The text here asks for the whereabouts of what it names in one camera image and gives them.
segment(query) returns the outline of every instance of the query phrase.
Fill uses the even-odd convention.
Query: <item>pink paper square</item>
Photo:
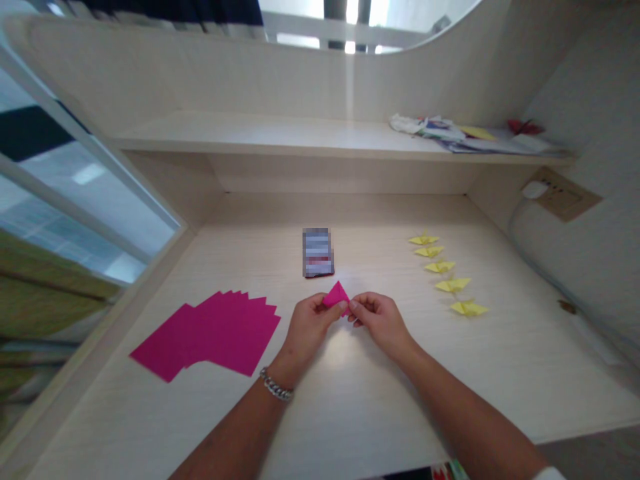
[[[185,367],[183,332],[193,313],[192,306],[182,305],[129,356],[165,382],[173,380]]]
[[[340,281],[337,281],[331,291],[322,300],[322,303],[331,308],[336,303],[339,303],[342,300],[346,301],[347,304],[349,304],[349,296],[347,295],[347,292],[345,292],[344,288],[342,288],[342,284],[340,283]],[[347,308],[347,310],[341,316],[344,317],[350,314],[351,312]]]
[[[210,361],[251,376],[267,348],[280,317],[266,298],[224,295],[204,301],[196,310],[201,321],[191,324],[189,363]]]

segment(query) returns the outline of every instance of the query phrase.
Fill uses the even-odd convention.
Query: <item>forearm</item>
[[[286,405],[256,380],[170,480],[256,478]]]
[[[470,478],[531,480],[548,466],[514,424],[417,344],[395,360],[418,390]]]

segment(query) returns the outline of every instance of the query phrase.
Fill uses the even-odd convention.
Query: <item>shelf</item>
[[[382,122],[177,111],[112,138],[126,150],[297,155],[448,163],[571,165],[573,158],[452,154]]]

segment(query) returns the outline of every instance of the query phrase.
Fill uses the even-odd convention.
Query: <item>yellow origami crane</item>
[[[426,230],[422,234],[422,237],[414,237],[409,239],[411,243],[415,243],[416,245],[428,245],[438,240],[440,240],[440,237],[428,237]]]
[[[488,308],[483,307],[482,305],[476,305],[474,302],[475,299],[467,300],[464,302],[456,302],[451,306],[451,308],[467,317],[476,317],[489,311]]]
[[[422,255],[423,257],[433,258],[436,255],[438,255],[440,252],[442,252],[442,250],[444,249],[445,249],[444,247],[429,247],[429,248],[418,249],[415,252],[418,255]]]
[[[462,289],[464,289],[470,281],[471,279],[446,280],[444,282],[436,283],[435,287],[440,290],[454,293],[457,291],[462,291]]]
[[[425,269],[436,273],[446,273],[455,266],[455,262],[440,261],[428,264]]]

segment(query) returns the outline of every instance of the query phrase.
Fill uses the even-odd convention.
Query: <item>curtain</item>
[[[0,439],[119,293],[120,286],[0,230]]]
[[[56,4],[76,17],[265,39],[258,0],[58,0]]]

